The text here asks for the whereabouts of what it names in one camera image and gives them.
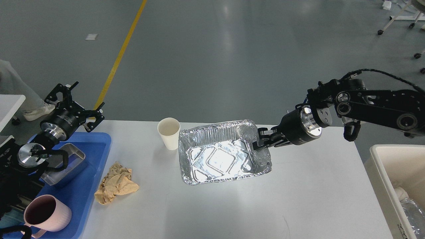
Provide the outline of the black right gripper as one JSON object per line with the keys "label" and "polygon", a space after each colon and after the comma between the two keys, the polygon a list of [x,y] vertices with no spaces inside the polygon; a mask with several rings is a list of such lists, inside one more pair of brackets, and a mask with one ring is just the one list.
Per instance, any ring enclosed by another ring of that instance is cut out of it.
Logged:
{"label": "black right gripper", "polygon": [[300,107],[284,115],[277,127],[258,128],[258,140],[252,143],[253,149],[302,145],[321,137],[322,127],[316,123],[308,106]]}

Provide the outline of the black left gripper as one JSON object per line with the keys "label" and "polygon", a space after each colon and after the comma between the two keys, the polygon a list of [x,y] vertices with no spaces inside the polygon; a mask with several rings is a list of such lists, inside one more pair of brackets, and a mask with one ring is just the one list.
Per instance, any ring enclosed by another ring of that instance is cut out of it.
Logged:
{"label": "black left gripper", "polygon": [[55,106],[55,109],[45,120],[41,121],[41,130],[51,134],[58,141],[67,141],[81,125],[87,132],[91,132],[105,119],[102,114],[105,102],[102,102],[96,109],[84,110],[81,112],[81,116],[77,116],[79,107],[73,101],[71,91],[78,84],[78,81],[72,85],[59,83],[44,98],[44,102]]}

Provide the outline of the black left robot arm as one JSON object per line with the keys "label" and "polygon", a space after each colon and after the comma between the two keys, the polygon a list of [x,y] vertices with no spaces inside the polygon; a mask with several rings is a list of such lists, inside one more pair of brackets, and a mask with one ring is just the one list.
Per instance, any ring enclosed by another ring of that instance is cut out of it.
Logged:
{"label": "black left robot arm", "polygon": [[54,110],[41,121],[41,131],[32,141],[19,145],[9,138],[1,145],[1,216],[12,209],[26,209],[44,187],[41,176],[45,172],[62,172],[69,167],[69,153],[54,148],[59,142],[70,139],[81,126],[91,132],[104,120],[104,102],[86,110],[73,100],[71,91],[77,85],[57,84],[47,95],[44,102]]}

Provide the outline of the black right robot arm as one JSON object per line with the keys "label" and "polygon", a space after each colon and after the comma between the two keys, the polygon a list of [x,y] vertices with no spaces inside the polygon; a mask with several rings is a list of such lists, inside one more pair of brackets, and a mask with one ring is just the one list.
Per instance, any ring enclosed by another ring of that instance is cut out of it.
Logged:
{"label": "black right robot arm", "polygon": [[[357,75],[363,72],[386,75],[412,87],[411,90],[368,90]],[[328,83],[319,82],[307,91],[303,103],[284,115],[271,129],[259,128],[253,149],[302,145],[320,138],[322,129],[330,127],[330,108],[344,125],[343,137],[355,141],[361,123],[367,122],[398,130],[405,137],[424,136],[424,90],[416,84],[376,69],[359,69]]]}

